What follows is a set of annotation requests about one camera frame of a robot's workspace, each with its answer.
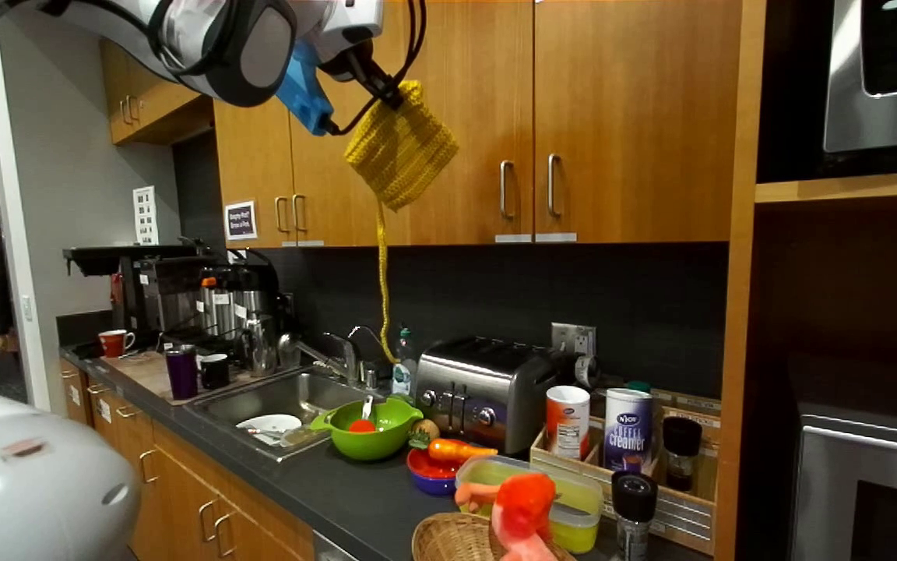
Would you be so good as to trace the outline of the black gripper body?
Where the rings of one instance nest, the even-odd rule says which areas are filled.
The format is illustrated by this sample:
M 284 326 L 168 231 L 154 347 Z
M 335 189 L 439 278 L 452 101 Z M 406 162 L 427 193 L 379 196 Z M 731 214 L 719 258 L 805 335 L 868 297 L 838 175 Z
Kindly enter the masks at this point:
M 406 92 L 399 89 L 399 82 L 378 65 L 372 44 L 349 47 L 344 54 L 344 65 L 382 107 L 399 110 L 406 103 Z

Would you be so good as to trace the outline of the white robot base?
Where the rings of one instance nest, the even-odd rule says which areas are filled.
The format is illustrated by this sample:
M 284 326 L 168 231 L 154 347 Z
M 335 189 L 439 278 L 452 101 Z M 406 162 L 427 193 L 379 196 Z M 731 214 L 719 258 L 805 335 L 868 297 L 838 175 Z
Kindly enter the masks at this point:
M 0 561 L 130 561 L 141 476 L 90 426 L 0 396 Z

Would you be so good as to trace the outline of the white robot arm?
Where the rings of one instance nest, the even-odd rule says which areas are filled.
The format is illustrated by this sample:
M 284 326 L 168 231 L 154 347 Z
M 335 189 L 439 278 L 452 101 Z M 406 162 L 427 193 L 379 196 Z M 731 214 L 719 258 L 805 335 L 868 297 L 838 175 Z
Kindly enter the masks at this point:
M 16 7 L 94 31 L 154 75 L 230 107 L 309 89 L 314 71 L 402 103 L 374 63 L 382 0 L 0 0 L 0 15 Z

